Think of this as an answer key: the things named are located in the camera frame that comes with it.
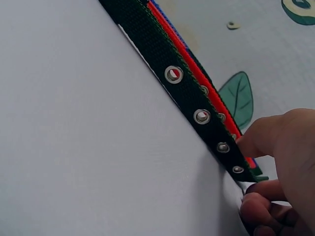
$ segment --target white surface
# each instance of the white surface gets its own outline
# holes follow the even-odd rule
[[[241,193],[97,0],[2,1],[0,235],[241,235]]]

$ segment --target metal grommet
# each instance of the metal grommet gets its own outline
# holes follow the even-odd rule
[[[169,66],[165,69],[164,76],[171,84],[178,84],[183,79],[183,71],[177,66]]]
[[[201,86],[201,90],[205,93],[205,95],[208,95],[209,94],[209,90],[206,86],[202,85]]]
[[[204,109],[198,109],[194,112],[193,118],[198,124],[207,124],[210,121],[210,112]]]
[[[233,172],[236,173],[236,174],[240,174],[242,172],[244,172],[244,168],[243,167],[240,167],[240,166],[234,166],[233,167]]]
[[[227,143],[218,143],[217,150],[221,153],[227,153],[230,151],[230,147],[227,145]]]
[[[225,122],[226,116],[223,113],[219,113],[219,118],[221,119],[222,122]]]

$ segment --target leaf print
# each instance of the leaf print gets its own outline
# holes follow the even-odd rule
[[[219,90],[219,94],[237,126],[246,128],[253,115],[252,88],[247,74],[241,71],[233,75]]]

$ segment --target hand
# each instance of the hand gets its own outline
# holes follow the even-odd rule
[[[245,156],[273,156],[279,178],[248,189],[241,206],[244,223],[258,236],[315,234],[315,110],[260,118],[237,143]],[[273,201],[288,201],[293,208]]]

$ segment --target green cartoon print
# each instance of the green cartoon print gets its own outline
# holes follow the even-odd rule
[[[296,23],[315,25],[315,0],[282,0],[281,3],[285,13]]]
[[[247,74],[241,71],[233,75],[219,90],[219,94],[237,126],[246,128],[253,115],[252,88]]]

